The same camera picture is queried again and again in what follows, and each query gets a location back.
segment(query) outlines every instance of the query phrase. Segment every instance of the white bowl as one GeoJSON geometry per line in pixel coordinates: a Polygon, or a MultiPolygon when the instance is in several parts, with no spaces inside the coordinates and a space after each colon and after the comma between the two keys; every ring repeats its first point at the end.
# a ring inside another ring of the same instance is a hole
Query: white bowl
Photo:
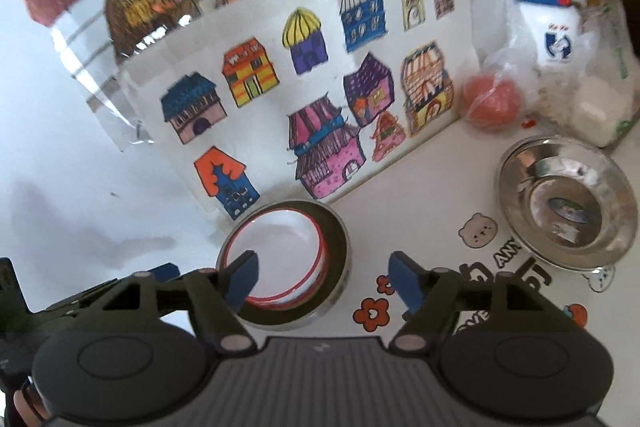
{"type": "Polygon", "coordinates": [[[260,275],[247,302],[277,309],[295,305],[317,288],[326,273],[326,246],[311,217],[292,209],[257,214],[229,240],[222,267],[246,250],[258,254],[260,275]]]}

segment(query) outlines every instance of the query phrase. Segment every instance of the red object in plastic bag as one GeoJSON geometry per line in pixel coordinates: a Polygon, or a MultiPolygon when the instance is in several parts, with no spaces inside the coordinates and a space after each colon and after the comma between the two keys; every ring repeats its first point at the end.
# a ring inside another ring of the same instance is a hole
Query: red object in plastic bag
{"type": "Polygon", "coordinates": [[[479,73],[462,87],[462,115],[480,129],[500,130],[509,126],[521,115],[523,105],[515,82],[498,73],[479,73]]]}

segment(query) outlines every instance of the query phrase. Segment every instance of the white squeeze bottle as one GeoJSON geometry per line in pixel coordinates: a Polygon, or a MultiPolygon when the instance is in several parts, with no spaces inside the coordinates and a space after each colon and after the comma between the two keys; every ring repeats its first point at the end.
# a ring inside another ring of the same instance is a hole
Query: white squeeze bottle
{"type": "Polygon", "coordinates": [[[518,8],[531,29],[541,70],[561,70],[572,59],[580,35],[580,12],[573,0],[518,0],[518,8]]]}

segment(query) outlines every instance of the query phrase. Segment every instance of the oval sticker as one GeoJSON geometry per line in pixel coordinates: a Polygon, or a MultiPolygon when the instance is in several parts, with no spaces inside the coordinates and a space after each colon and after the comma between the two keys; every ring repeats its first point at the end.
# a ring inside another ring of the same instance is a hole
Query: oval sticker
{"type": "Polygon", "coordinates": [[[548,204],[549,208],[558,214],[558,216],[564,217],[564,219],[572,223],[584,224],[589,220],[585,210],[573,201],[565,200],[564,198],[551,198],[546,204],[548,204]]]}

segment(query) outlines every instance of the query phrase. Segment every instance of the yellow roof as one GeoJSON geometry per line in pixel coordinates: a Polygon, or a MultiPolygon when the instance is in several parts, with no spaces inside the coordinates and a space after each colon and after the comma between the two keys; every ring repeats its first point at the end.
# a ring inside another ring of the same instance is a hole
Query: yellow roof
{"type": "Polygon", "coordinates": [[[305,8],[298,8],[287,19],[282,32],[282,45],[290,48],[309,38],[320,29],[320,19],[305,8]]]}

